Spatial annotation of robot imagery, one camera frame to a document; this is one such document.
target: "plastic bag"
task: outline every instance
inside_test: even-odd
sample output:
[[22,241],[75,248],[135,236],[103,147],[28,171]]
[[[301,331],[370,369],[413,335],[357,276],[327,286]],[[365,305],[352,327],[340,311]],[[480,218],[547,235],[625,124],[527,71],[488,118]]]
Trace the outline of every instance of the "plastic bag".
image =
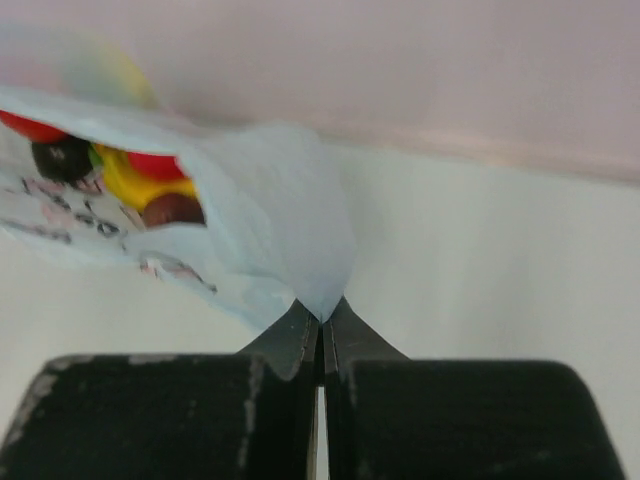
[[[104,85],[78,94],[59,80],[81,76],[81,63],[69,60],[68,52],[64,61],[49,52],[48,63],[39,63],[30,50],[46,38],[23,42],[15,52],[6,43],[0,49],[0,71],[14,69],[11,78],[0,75],[0,110],[100,145],[176,155],[196,187],[206,226],[145,230],[138,213],[99,178],[78,190],[25,173],[32,160],[5,141],[0,227],[58,261],[140,268],[258,328],[279,318],[296,297],[326,320],[349,279],[355,241],[337,170],[319,137],[286,124],[233,132],[199,127],[154,110],[150,89],[139,79],[133,82],[137,96],[120,98],[118,88]],[[74,43],[63,40],[46,43]],[[42,86],[23,79],[29,86],[23,87],[17,86],[20,72],[37,72],[47,81],[51,72],[57,75]],[[96,75],[85,72],[88,79]]]

